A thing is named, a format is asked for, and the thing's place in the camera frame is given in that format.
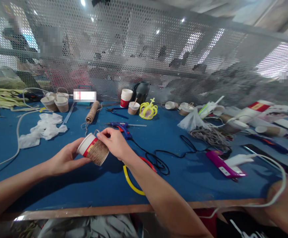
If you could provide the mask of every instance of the pliers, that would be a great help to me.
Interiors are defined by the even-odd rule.
[[[127,107],[115,107],[115,108],[107,108],[106,109],[106,111],[110,111],[110,112],[112,112],[113,114],[115,114],[115,115],[118,115],[118,116],[120,116],[120,117],[123,117],[123,118],[126,118],[126,119],[128,119],[128,117],[126,117],[126,116],[124,116],[124,115],[121,115],[121,114],[118,114],[118,113],[116,113],[116,110],[120,110],[120,109],[127,109]]]

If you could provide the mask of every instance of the tissue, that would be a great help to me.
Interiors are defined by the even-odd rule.
[[[37,122],[37,126],[30,129],[30,134],[21,135],[19,137],[20,149],[39,145],[40,138],[50,140],[59,133],[64,133],[68,130],[66,125],[62,125],[59,128],[56,126],[57,124],[62,123],[61,115],[56,113],[42,113],[39,117],[41,120]]]

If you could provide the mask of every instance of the blue table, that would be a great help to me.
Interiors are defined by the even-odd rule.
[[[21,149],[14,160],[0,166],[0,181],[48,160],[66,144],[84,137],[85,131],[80,126],[85,122],[88,111],[83,106],[75,106],[66,124],[68,131],[49,141],[41,139],[40,145],[36,147]],[[0,118],[0,162],[2,162],[13,156],[17,150],[16,125],[19,120],[17,116],[24,112],[1,109],[0,113],[5,116]],[[182,155],[189,148],[179,135],[187,136],[198,150],[207,147],[204,142],[192,138],[186,131],[177,127],[183,119],[177,111],[168,111],[159,107],[158,114],[153,120],[128,115],[127,110],[120,110],[119,113],[128,116],[129,119],[123,119],[105,109],[101,110],[93,124],[88,127],[89,132],[93,133],[95,129],[101,131],[107,127],[105,123],[112,121],[145,124],[147,127],[130,127],[129,131],[134,140],[150,152],[161,149]],[[67,113],[58,114],[64,118],[67,115]],[[30,128],[34,127],[39,119],[39,113],[26,115],[21,122],[20,135],[28,134]],[[145,156],[145,153],[133,142],[128,143],[139,156]],[[248,143],[256,145],[277,159],[285,157],[267,145],[241,133],[232,142],[232,155],[249,154],[240,147]],[[214,203],[209,201],[216,201],[216,206],[241,205],[249,201],[263,202],[260,198],[265,198],[270,185],[281,178],[279,171],[259,158],[256,158],[254,163],[241,166],[248,176],[239,179],[236,183],[226,179],[203,152],[188,154],[183,159],[163,153],[159,153],[158,156],[170,168],[170,175],[162,177],[193,208],[212,206]],[[109,154],[102,167],[90,163],[70,173],[39,183],[16,201],[7,212],[20,214],[24,211],[35,211],[23,213],[31,215],[27,217],[34,219],[151,211],[152,208],[148,205],[146,197],[135,193],[128,186],[122,166],[122,162]],[[131,173],[129,175],[134,185],[139,188]]]

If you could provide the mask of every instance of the perforated metal mesh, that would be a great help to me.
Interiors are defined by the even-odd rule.
[[[288,36],[151,1],[0,0],[3,66],[8,88],[87,85],[119,100],[144,80],[156,102],[280,102]]]

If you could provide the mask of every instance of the black thermos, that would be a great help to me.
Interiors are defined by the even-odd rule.
[[[131,101],[135,101],[135,99],[137,98],[136,102],[141,105],[143,102],[145,102],[149,91],[150,91],[149,83],[141,81],[135,84]]]

